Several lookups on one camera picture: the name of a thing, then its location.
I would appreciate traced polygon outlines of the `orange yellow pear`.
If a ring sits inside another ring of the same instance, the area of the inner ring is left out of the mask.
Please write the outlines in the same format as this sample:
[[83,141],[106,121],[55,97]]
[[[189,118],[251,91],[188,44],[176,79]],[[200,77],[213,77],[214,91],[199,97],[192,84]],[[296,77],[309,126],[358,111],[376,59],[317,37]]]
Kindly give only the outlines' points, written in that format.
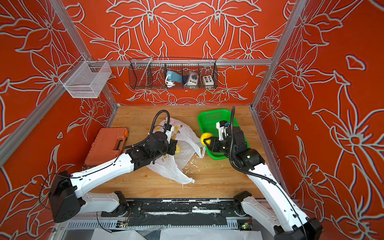
[[211,133],[203,133],[200,137],[200,140],[201,140],[201,143],[205,146],[205,147],[210,147],[211,145],[211,139],[212,139],[213,135]]

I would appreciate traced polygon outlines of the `white printed plastic bag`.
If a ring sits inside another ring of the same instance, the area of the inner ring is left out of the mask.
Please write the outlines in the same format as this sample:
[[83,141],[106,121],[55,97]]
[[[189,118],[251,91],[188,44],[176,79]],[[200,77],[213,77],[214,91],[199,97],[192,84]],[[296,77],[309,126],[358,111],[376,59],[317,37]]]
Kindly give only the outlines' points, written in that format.
[[194,155],[198,158],[205,156],[206,148],[201,143],[200,138],[185,123],[170,118],[172,130],[167,134],[171,140],[176,140],[177,147],[175,155],[166,154],[157,159],[154,164],[147,166],[151,171],[162,177],[176,181],[182,185],[193,184],[194,179],[185,175],[182,169],[187,165]]

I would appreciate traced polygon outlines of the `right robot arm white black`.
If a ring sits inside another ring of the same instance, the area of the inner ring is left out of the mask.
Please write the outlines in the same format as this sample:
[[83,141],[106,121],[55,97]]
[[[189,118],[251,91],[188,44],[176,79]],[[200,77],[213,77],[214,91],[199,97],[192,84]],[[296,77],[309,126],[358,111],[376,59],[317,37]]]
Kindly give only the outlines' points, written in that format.
[[202,134],[203,145],[211,152],[228,157],[231,166],[247,175],[270,205],[269,208],[264,207],[244,191],[234,197],[241,213],[258,221],[276,240],[320,239],[323,231],[320,221],[309,218],[292,201],[259,152],[248,147],[243,131],[239,127],[224,125],[218,132],[218,137],[210,133]]

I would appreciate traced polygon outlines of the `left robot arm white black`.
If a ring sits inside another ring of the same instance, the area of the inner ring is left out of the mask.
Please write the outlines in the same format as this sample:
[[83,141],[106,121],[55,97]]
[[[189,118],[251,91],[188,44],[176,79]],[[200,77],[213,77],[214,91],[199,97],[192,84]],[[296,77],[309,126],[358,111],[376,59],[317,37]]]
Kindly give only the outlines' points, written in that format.
[[115,159],[101,165],[73,174],[67,171],[58,173],[49,193],[54,223],[62,223],[88,212],[122,215],[127,211],[128,204],[121,192],[103,195],[93,194],[91,191],[120,175],[153,164],[165,155],[175,155],[177,146],[178,142],[167,134],[155,132],[143,143],[127,149]]

